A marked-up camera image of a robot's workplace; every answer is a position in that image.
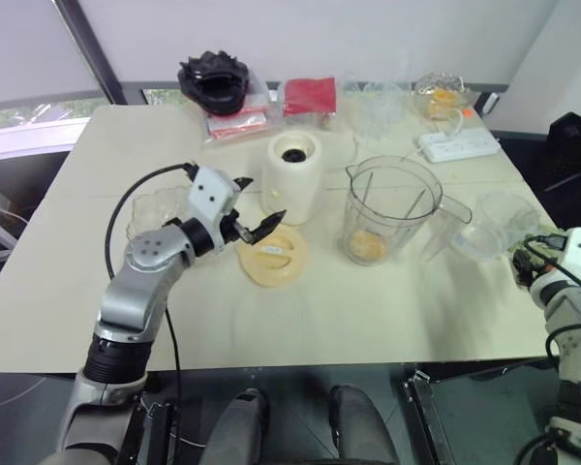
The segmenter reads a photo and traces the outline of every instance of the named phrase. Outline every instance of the round beige lid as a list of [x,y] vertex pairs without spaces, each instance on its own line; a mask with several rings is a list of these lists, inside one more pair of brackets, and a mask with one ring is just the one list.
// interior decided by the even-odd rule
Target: round beige lid
[[274,287],[293,281],[308,258],[308,245],[297,231],[279,225],[258,244],[236,245],[245,272],[261,286]]

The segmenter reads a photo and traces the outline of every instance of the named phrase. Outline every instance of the clear plastic cup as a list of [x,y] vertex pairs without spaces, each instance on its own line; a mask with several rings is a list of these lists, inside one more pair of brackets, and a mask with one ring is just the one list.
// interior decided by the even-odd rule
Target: clear plastic cup
[[188,195],[188,187],[178,186],[135,197],[127,238],[132,240],[138,234],[157,230],[172,218],[186,220]]
[[491,192],[477,198],[473,222],[454,235],[451,245],[471,260],[492,260],[528,233],[537,233],[539,222],[540,213],[525,199]]
[[405,116],[406,94],[393,81],[370,82],[346,95],[349,120],[361,138],[381,139]]

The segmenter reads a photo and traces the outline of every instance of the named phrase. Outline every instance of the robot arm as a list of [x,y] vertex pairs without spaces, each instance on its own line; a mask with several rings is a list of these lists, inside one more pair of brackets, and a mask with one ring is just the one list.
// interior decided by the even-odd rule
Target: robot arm
[[[581,228],[570,230],[557,248],[563,249],[559,264],[581,280]],[[561,380],[556,412],[546,429],[545,447],[535,451],[531,463],[578,464],[581,463],[581,287],[554,268],[535,279],[530,293],[534,303],[544,311],[547,332],[555,334],[554,340],[560,347]]]
[[254,231],[247,230],[233,207],[252,179],[232,180],[218,170],[186,167],[193,181],[188,201],[194,217],[140,234],[127,246],[125,262],[104,294],[86,363],[76,374],[58,452],[44,465],[135,463],[138,450],[130,450],[125,440],[141,416],[146,364],[170,289],[196,258],[219,252],[239,237],[256,243],[284,217],[284,211],[274,213]]

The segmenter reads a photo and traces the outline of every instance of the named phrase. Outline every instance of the robot leg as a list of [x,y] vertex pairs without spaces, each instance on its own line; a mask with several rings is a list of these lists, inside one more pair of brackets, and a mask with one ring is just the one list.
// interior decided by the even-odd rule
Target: robot leg
[[238,394],[218,419],[199,465],[253,465],[259,461],[268,403],[256,389]]
[[350,386],[331,390],[329,425],[340,458],[400,463],[384,421],[362,390]]

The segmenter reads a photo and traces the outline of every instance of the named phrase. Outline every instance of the clear plastic container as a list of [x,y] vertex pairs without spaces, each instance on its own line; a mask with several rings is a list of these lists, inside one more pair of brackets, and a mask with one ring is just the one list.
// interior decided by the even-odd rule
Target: clear plastic container
[[361,138],[381,139],[405,116],[406,94],[393,81],[370,82],[361,90],[354,83],[343,92],[348,119]]
[[462,109],[469,104],[463,79],[450,73],[429,73],[418,79],[413,101],[421,115],[437,120],[453,118],[453,109]]
[[[460,224],[472,219],[470,210],[445,196],[439,179],[419,163],[381,156],[347,167],[347,174],[351,186],[342,241],[358,264],[385,261],[438,210]],[[452,228],[442,233],[452,234]],[[439,252],[450,239],[437,240],[433,249]]]
[[127,238],[132,240],[138,234],[157,230],[172,218],[187,220],[188,194],[188,187],[178,186],[135,197]]
[[537,233],[539,221],[539,212],[525,199],[491,192],[477,198],[473,223],[454,235],[451,245],[471,260],[492,260],[526,234]]

